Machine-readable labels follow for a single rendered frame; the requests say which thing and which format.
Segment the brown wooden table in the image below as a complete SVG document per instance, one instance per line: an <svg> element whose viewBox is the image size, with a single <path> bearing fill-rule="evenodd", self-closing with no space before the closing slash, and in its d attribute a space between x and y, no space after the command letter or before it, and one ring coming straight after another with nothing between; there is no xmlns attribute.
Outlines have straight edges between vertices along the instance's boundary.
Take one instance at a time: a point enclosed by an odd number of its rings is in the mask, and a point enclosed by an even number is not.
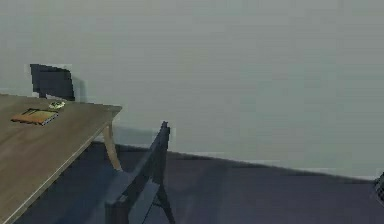
<svg viewBox="0 0 384 224"><path fill-rule="evenodd" d="M120 106L68 101L45 126L11 120L50 103L0 94L0 224L13 224L98 135L104 136L113 167L121 168L112 132Z"/></svg>

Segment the dark blue chair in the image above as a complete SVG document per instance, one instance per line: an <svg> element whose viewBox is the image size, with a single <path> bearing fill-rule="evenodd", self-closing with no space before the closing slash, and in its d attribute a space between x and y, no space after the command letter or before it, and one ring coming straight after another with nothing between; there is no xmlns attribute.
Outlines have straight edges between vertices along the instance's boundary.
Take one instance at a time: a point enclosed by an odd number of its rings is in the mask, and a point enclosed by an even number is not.
<svg viewBox="0 0 384 224"><path fill-rule="evenodd" d="M75 100L69 70L41 64L31 64L30 69L33 91L39 98L50 95L68 101Z"/></svg>
<svg viewBox="0 0 384 224"><path fill-rule="evenodd" d="M139 161L126 180L118 196L105 203L105 224L145 224L156 206L165 213L169 224L176 224L164 186L166 154L169 145L170 127L163 121L158 134L147 153Z"/></svg>

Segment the orange book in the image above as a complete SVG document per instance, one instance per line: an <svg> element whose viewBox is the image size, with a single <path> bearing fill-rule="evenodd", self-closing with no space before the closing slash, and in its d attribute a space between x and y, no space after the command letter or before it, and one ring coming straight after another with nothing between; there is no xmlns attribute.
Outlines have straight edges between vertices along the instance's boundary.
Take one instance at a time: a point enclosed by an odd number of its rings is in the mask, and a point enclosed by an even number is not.
<svg viewBox="0 0 384 224"><path fill-rule="evenodd" d="M25 112L14 115L13 122L44 126L59 115L56 111L29 108Z"/></svg>

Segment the dark object at wall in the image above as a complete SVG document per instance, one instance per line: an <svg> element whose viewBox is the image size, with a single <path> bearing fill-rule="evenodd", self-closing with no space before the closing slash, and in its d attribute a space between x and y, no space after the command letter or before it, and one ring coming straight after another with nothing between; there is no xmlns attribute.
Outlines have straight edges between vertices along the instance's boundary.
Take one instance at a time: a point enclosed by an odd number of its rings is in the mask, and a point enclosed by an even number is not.
<svg viewBox="0 0 384 224"><path fill-rule="evenodd" d="M384 172L374 180L374 190L378 201L384 205Z"/></svg>

